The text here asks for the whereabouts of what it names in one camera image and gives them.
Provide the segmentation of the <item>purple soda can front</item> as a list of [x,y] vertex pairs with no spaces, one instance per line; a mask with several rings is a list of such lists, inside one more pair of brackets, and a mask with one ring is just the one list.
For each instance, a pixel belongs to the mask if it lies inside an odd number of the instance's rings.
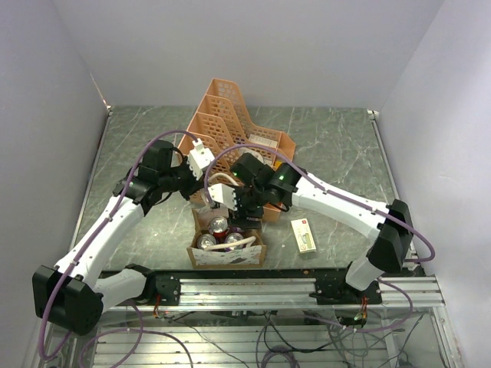
[[240,242],[244,239],[244,236],[238,232],[233,232],[230,233],[226,236],[225,243],[226,244],[232,244],[232,246],[227,246],[226,250],[231,251],[231,250],[237,250],[237,249],[242,249],[245,247],[244,243],[237,244],[237,242]]

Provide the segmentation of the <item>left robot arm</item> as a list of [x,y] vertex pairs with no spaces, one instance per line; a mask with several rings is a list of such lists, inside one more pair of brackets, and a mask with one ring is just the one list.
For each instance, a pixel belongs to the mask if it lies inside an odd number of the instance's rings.
[[180,153],[165,140],[149,145],[77,245],[55,266],[38,268],[32,278],[38,317],[84,336],[110,308],[127,300],[149,304],[156,297],[156,276],[149,268],[129,264],[108,278],[100,274],[127,233],[155,205],[175,192],[188,199],[202,188],[214,155],[200,139],[174,166],[173,156]]

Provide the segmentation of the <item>red soda can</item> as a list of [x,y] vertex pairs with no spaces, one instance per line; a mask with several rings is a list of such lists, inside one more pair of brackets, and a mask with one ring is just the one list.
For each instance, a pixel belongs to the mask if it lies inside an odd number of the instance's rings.
[[209,233],[213,235],[218,242],[226,237],[228,230],[228,219],[224,216],[216,216],[209,222]]

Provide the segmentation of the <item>brown canvas tote bag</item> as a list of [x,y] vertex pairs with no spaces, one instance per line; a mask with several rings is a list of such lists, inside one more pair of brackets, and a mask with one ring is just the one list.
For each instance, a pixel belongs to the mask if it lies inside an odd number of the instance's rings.
[[[232,227],[229,221],[229,210],[226,207],[211,208],[209,206],[201,209],[192,210],[193,220],[195,225],[195,235],[190,246],[186,249],[191,265],[195,269],[245,269],[245,268],[260,268],[264,265],[266,255],[266,245],[263,244],[259,230],[243,230]],[[196,240],[202,234],[209,233],[209,222],[216,216],[224,216],[228,219],[229,230],[226,236],[233,232],[238,232],[244,236],[242,241],[237,244],[244,243],[242,249],[227,251],[227,246],[224,238],[222,241],[217,241],[217,245],[210,246],[206,250],[201,250],[196,247]]]

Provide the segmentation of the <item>purple Fanta can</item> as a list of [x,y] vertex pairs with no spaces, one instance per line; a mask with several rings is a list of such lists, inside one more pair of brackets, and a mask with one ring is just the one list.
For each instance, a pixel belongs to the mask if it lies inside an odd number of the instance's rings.
[[201,250],[206,250],[214,245],[217,245],[216,238],[211,234],[202,234],[196,240],[196,247]]

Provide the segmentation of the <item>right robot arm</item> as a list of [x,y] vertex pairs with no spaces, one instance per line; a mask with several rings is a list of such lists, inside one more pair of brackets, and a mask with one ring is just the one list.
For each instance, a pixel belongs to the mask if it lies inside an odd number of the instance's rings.
[[276,170],[246,153],[232,165],[230,172],[245,185],[237,189],[241,216],[259,214],[266,204],[307,209],[325,215],[361,233],[372,246],[348,265],[338,285],[339,297],[355,303],[372,281],[383,274],[402,270],[413,234],[410,210],[399,199],[377,202],[330,186],[304,169],[282,163]]

